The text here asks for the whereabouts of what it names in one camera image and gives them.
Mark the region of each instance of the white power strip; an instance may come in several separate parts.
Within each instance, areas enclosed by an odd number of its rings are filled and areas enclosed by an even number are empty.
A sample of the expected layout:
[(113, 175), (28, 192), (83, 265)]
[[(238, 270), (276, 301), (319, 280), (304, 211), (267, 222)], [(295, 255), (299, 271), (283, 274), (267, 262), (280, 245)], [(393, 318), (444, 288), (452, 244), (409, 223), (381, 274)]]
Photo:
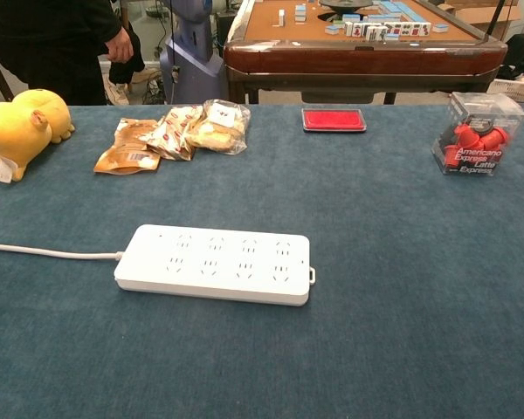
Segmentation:
[(315, 273), (303, 236), (146, 224), (114, 278), (129, 291), (302, 306)]

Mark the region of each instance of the stuffed animal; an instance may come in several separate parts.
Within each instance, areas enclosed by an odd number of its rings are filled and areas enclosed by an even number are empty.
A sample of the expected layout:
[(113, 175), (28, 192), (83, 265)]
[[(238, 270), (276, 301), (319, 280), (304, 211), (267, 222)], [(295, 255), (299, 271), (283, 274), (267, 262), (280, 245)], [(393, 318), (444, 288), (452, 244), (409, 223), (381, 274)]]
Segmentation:
[(20, 181), (31, 160), (73, 130), (68, 106), (56, 93), (28, 90), (12, 102), (0, 102), (0, 158), (17, 165), (11, 178)]

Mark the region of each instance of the shoe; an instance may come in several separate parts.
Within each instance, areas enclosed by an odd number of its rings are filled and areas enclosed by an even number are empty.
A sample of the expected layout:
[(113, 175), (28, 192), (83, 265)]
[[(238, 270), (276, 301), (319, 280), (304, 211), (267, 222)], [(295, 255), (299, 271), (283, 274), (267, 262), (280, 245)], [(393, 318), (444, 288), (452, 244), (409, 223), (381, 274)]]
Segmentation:
[(116, 85), (108, 79), (108, 74), (103, 74), (103, 85), (105, 85), (105, 92), (113, 105), (130, 105), (126, 95), (126, 85)]
[(143, 83), (152, 79), (156, 74), (161, 74), (161, 70), (153, 67), (146, 67), (140, 72), (135, 72), (132, 76), (132, 83)]

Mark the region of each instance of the packaged bread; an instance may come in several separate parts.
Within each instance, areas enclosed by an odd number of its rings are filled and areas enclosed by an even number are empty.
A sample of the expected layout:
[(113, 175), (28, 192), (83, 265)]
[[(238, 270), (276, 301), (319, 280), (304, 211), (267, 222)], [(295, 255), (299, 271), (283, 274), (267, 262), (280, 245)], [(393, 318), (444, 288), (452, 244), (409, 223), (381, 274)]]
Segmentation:
[(156, 120), (122, 118), (114, 132), (114, 144), (103, 153), (94, 171), (111, 175), (131, 175), (156, 170), (160, 155), (148, 150), (147, 138), (157, 127)]
[(164, 159), (190, 161), (196, 148), (184, 140), (184, 129), (202, 116), (202, 106), (173, 106), (147, 138), (149, 149)]
[(246, 149), (251, 111), (225, 100), (207, 100), (202, 115), (189, 123), (184, 139), (194, 147), (236, 155)]

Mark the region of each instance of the white cable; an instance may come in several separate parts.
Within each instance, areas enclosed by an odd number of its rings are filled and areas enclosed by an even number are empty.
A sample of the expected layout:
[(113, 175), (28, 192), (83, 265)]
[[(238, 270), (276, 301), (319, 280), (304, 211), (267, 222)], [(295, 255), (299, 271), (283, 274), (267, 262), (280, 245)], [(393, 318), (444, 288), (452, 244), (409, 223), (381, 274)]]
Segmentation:
[(85, 259), (85, 260), (99, 260), (99, 259), (114, 259), (121, 260), (123, 251), (116, 253), (71, 253), (66, 251), (49, 251), (47, 249), (36, 249), (34, 247), (10, 246), (8, 244), (0, 244), (0, 251), (15, 251), (17, 253), (30, 253), (31, 255), (49, 256), (51, 258), (64, 259)]

